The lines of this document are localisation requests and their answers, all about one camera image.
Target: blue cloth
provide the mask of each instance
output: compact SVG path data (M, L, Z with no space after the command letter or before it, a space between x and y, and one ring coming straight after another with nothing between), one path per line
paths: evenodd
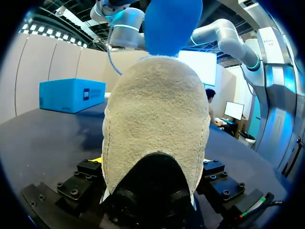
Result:
M202 9L202 0L152 0L144 22L149 54L177 55L196 29Z

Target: white towel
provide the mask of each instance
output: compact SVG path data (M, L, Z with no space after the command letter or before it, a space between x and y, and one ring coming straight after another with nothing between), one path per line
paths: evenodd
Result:
M122 75L105 109L102 170L110 194L141 158L157 151L177 161L193 194L209 124L204 87L188 65L163 56L137 62Z

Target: ceiling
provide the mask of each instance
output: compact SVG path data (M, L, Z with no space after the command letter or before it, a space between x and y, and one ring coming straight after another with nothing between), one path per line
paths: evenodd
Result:
M77 41L81 41L82 44L87 44L88 48L104 51L106 50L108 40L109 25L107 23L95 23L91 20L90 10L95 2L96 0L46 0L32 15L31 24L53 28L55 31L61 31L62 34L69 35L69 39L70 37L73 37ZM151 0L140 0L133 3L131 7L141 9L145 12L150 2ZM101 42L93 43L92 36L88 35L82 26L71 22L71 20L64 16L55 16L56 10L61 6L64 6L74 14L79 23L87 25L92 34L101 39ZM199 20L198 27L208 25L221 18L230 20L235 25L237 32L242 38L249 38L249 32L253 31L253 28L248 22L240 15L236 14L232 9L223 5L221 1L203 0L203 13ZM185 48L185 50L194 50L194 48ZM217 42L197 46L195 50L216 53L218 63L224 67L236 64L235 60L232 61L231 56L218 50Z

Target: white wall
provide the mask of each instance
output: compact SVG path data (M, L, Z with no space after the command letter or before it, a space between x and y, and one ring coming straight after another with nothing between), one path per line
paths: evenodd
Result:
M29 36L21 55L16 81L17 115L39 107L39 83L48 81L56 39Z
M0 124L16 116L15 83L18 65L28 34L19 34L7 50L0 72Z
M113 52L113 62L125 72L143 51ZM39 83L48 80L81 78L106 83L111 92L120 76L107 53L81 48L55 38L17 34L0 71L0 124L39 108Z
M76 78L101 81L107 59L106 52L94 49L82 49Z
M80 55L80 46L57 41L51 62L49 80L76 78Z
M116 68L120 70L120 72L124 73L132 65L137 63L138 60L148 55L149 54L144 51L122 51L111 53L111 58ZM113 69L108 58L106 62L107 63L102 79L103 82L107 82L106 92L111 92L111 90L114 88L116 82L121 76Z
M244 79L243 71L241 70L240 66L229 67L226 68L226 70L230 71L236 76L234 102L244 105L244 116L246 117L246 120L248 120L251 110L252 95L249 91L247 81ZM249 87L251 92L253 93L253 88L250 85Z
M215 86L205 86L206 89L215 90L216 95L211 103L215 117L224 117L227 101L233 101L235 97L236 76L220 65L216 69Z

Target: monitor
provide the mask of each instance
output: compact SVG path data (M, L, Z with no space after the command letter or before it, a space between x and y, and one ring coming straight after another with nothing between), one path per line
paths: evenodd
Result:
M244 105L227 101L224 114L232 118L241 120L243 116Z
M203 84L215 86L217 55L210 52L180 51L178 60L189 65Z

